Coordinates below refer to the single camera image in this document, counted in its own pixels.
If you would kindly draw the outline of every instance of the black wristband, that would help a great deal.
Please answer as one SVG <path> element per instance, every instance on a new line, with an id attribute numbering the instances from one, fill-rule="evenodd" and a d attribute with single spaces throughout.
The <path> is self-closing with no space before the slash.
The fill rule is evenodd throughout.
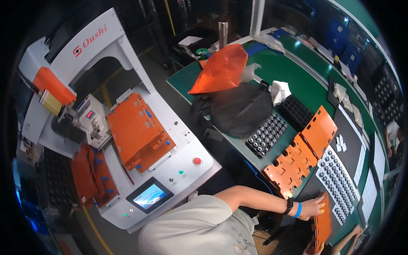
<path id="1" fill-rule="evenodd" d="M 292 210 L 292 207 L 293 207 L 293 199 L 290 197 L 288 198 L 288 208 L 283 214 L 287 215 Z"/>

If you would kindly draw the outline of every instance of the workbench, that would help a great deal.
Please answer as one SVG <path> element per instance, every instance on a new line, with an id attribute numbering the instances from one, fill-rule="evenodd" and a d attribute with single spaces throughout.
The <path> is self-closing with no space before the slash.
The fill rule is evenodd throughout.
<path id="1" fill-rule="evenodd" d="M 291 92 L 312 112 L 315 113 L 320 105 L 327 110 L 329 115 L 334 118 L 336 108 L 330 104 L 327 100 L 328 95 L 328 77 L 331 76 L 336 82 L 347 88 L 347 94 L 352 99 L 354 104 L 360 109 L 364 130 L 368 137 L 371 137 L 373 132 L 379 134 L 380 141 L 384 147 L 384 134 L 383 128 L 380 125 L 378 117 L 373 113 L 373 118 L 368 112 L 368 105 L 361 96 L 356 93 L 356 90 L 352 88 L 346 78 L 336 69 L 334 65 L 329 63 L 323 56 L 316 51 L 303 45 L 300 41 L 294 37 L 288 35 L 281 35 L 278 38 L 287 53 L 282 55 L 273 52 L 270 49 L 262 50 L 252 56 L 248 57 L 247 65 L 252 63 L 258 63 L 262 68 L 256 69 L 255 74 L 261 79 L 272 84 L 272 81 L 283 81 L 289 84 Z M 253 45 L 252 42 L 243 44 L 245 49 L 248 49 Z M 178 71 L 167 79 L 167 82 L 190 104 L 192 103 L 194 96 L 189 95 L 188 91 L 194 85 L 198 75 L 201 72 L 201 67 L 198 62 L 194 62 L 182 70 Z M 222 133 L 226 138 L 259 172 L 262 173 L 263 169 L 270 165 L 282 151 L 291 143 L 297 132 L 289 126 L 283 136 L 279 139 L 276 145 L 266 155 L 265 158 L 259 159 L 254 153 L 245 145 L 245 141 Z M 364 185 L 368 175 L 369 168 L 369 150 L 366 151 L 364 160 L 363 171 L 361 179 L 358 185 L 360 194 L 363 193 Z M 302 191 L 308 180 L 310 179 L 314 169 L 310 169 L 310 174 L 303 178 L 303 183 L 299 188 L 294 188 L 293 199 Z M 388 173 L 388 162 L 386 162 L 385 173 Z M 374 204 L 373 211 L 369 218 L 368 224 L 370 226 L 370 232 L 374 233 L 381 222 L 384 214 L 385 199 L 384 190 L 387 190 L 388 181 L 384 182 L 383 189 L 378 192 L 377 198 Z M 356 224 L 361 224 L 361 220 L 357 210 L 354 210 L 346 223 L 338 230 L 337 234 L 330 241 L 331 245 L 337 244 L 345 235 L 347 235 Z M 348 245 L 342 250 L 342 254 L 346 252 Z"/>

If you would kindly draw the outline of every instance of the black bag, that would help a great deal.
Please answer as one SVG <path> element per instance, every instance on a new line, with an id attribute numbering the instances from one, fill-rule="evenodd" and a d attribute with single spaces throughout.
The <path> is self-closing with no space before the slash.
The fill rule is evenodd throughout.
<path id="1" fill-rule="evenodd" d="M 271 114 L 273 103 L 269 84 L 240 83 L 238 87 L 198 95 L 191 109 L 201 116 L 211 115 L 211 121 L 223 133 L 247 138 Z"/>

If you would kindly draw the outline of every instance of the red emergency stop button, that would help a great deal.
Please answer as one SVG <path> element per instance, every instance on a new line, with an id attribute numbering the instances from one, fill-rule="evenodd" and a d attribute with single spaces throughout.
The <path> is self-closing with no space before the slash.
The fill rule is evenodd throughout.
<path id="1" fill-rule="evenodd" d="M 199 159 L 199 158 L 195 158 L 194 160 L 193 160 L 193 162 L 194 162 L 194 164 L 196 164 L 196 165 L 199 165 L 199 164 L 201 164 L 201 159 Z"/>

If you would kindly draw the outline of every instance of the touchscreen display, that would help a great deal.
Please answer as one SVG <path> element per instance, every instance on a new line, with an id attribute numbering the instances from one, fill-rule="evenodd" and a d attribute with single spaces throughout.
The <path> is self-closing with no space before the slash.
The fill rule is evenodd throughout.
<path id="1" fill-rule="evenodd" d="M 152 184 L 135 199 L 133 199 L 133 202 L 143 207 L 143 209 L 147 209 L 162 199 L 165 195 L 166 193 L 157 187 L 156 184 Z"/>

